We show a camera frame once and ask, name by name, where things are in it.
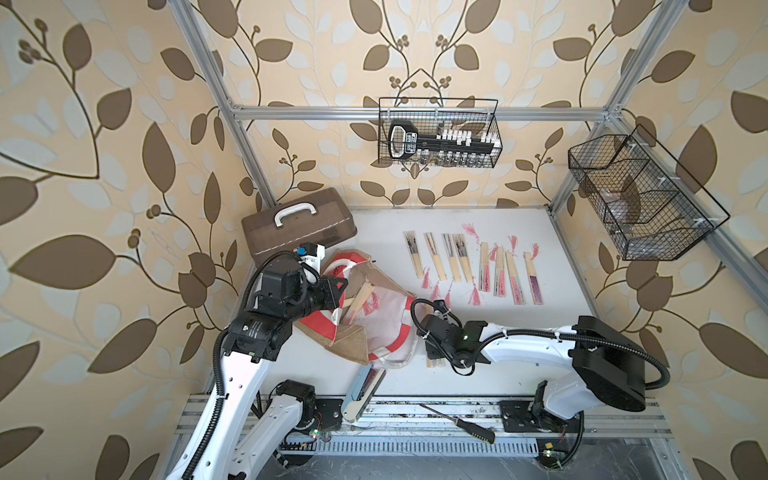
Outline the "folding fan plain wood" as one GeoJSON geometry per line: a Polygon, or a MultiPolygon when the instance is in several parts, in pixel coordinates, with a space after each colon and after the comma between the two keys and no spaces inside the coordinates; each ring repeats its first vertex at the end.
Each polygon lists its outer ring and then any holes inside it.
{"type": "Polygon", "coordinates": [[[440,256],[440,252],[439,252],[434,234],[432,232],[425,232],[424,237],[425,237],[425,242],[429,250],[430,256],[432,258],[433,265],[435,267],[435,272],[437,275],[437,280],[435,281],[435,285],[432,292],[432,299],[437,300],[440,298],[440,283],[447,280],[447,274],[443,266],[443,262],[440,256]]]}

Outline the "folding fan pink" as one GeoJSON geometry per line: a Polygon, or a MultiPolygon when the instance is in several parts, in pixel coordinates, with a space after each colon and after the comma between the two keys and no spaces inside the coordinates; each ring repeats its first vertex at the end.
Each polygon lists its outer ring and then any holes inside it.
{"type": "Polygon", "coordinates": [[[510,249],[505,253],[505,260],[507,264],[507,273],[510,282],[511,293],[515,305],[524,305],[525,299],[522,291],[522,285],[519,277],[519,272],[515,263],[515,253],[518,238],[516,236],[508,237],[510,242],[510,249]]]}
{"type": "Polygon", "coordinates": [[[475,226],[472,223],[463,224],[465,233],[473,238],[477,244],[479,257],[479,271],[477,277],[477,287],[481,292],[490,291],[490,260],[489,248],[486,242],[482,242],[475,226]]]}

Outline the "folding fan black print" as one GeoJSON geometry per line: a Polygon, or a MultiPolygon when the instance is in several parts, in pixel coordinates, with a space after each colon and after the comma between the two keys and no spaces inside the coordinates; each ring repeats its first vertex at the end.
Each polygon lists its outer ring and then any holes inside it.
{"type": "Polygon", "coordinates": [[[420,255],[416,233],[414,231],[405,231],[404,238],[409,250],[409,255],[416,272],[417,278],[421,281],[421,288],[428,289],[432,283],[429,277],[429,269],[423,265],[420,255]]]}

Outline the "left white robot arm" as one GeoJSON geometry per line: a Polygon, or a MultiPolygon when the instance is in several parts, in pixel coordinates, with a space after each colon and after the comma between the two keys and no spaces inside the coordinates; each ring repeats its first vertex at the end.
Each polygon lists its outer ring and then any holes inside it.
{"type": "Polygon", "coordinates": [[[313,387],[287,381],[245,427],[294,324],[342,306],[348,282],[320,274],[324,256],[324,246],[303,243],[271,255],[249,278],[234,318],[214,342],[214,387],[169,478],[254,479],[291,431],[313,423],[313,387]]]}

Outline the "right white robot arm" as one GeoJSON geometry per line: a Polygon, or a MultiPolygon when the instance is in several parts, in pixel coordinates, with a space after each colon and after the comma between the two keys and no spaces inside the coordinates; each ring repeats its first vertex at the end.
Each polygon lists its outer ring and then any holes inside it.
{"type": "Polygon", "coordinates": [[[462,377],[478,366],[525,363],[561,370],[541,379],[524,409],[511,414],[522,427],[566,435],[571,422],[576,437],[565,451],[544,447],[537,458],[545,470],[567,467],[583,442],[587,411],[609,406],[642,412],[646,394],[669,384],[671,374],[660,360],[602,320],[582,315],[572,326],[511,328],[486,321],[461,321],[443,300],[407,302],[407,310],[431,359],[446,361],[462,377]]]}

